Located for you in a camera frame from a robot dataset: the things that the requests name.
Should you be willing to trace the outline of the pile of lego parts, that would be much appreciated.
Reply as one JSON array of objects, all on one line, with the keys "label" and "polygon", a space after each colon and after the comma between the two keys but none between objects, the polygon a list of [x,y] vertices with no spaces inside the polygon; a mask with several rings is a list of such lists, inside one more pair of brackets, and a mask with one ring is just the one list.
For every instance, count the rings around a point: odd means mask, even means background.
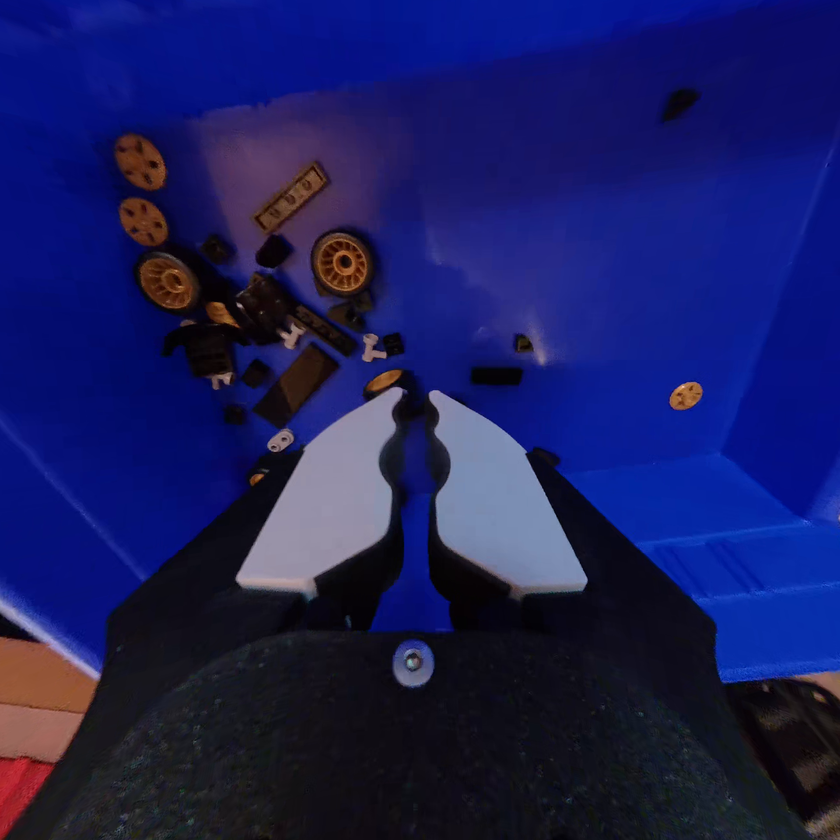
[{"label": "pile of lego parts", "polygon": [[[572,102],[490,86],[314,94],[230,109],[179,139],[120,130],[135,190],[186,200],[177,235],[125,215],[159,309],[224,312],[278,343],[286,322],[346,359],[371,339],[369,396],[419,374],[573,471],[721,446],[704,316],[693,87]],[[387,365],[398,370],[386,373]]]}]

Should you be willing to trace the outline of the blue plastic bin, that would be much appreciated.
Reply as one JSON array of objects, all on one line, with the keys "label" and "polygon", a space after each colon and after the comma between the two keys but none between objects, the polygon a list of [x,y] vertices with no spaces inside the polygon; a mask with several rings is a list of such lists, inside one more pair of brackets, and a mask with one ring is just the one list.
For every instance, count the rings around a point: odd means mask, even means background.
[{"label": "blue plastic bin", "polygon": [[838,2],[2,2],[2,614],[122,599],[404,365],[838,669]]}]

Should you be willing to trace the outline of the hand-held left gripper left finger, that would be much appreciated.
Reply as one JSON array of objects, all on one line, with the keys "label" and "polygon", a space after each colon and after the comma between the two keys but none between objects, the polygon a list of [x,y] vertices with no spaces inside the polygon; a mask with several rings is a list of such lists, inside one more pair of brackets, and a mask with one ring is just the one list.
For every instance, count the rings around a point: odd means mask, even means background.
[{"label": "hand-held left gripper left finger", "polygon": [[345,414],[302,451],[237,572],[246,590],[314,598],[318,579],[388,532],[393,492],[381,456],[405,395],[389,389]]}]

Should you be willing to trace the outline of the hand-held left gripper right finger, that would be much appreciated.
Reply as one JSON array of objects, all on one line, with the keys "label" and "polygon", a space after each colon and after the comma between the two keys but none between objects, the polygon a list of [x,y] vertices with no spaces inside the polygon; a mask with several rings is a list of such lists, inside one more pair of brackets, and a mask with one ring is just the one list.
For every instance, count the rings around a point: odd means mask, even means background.
[{"label": "hand-held left gripper right finger", "polygon": [[516,600],[583,592],[587,576],[526,449],[443,392],[427,399],[432,443],[444,458],[434,495],[444,550],[506,585]]}]

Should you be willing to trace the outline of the red plastic bin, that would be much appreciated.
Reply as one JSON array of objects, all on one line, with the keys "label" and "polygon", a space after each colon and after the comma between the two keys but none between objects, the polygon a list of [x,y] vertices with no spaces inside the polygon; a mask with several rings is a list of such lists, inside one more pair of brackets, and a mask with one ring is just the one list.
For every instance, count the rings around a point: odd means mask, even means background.
[{"label": "red plastic bin", "polygon": [[1,838],[5,839],[56,765],[29,758],[1,759]]}]

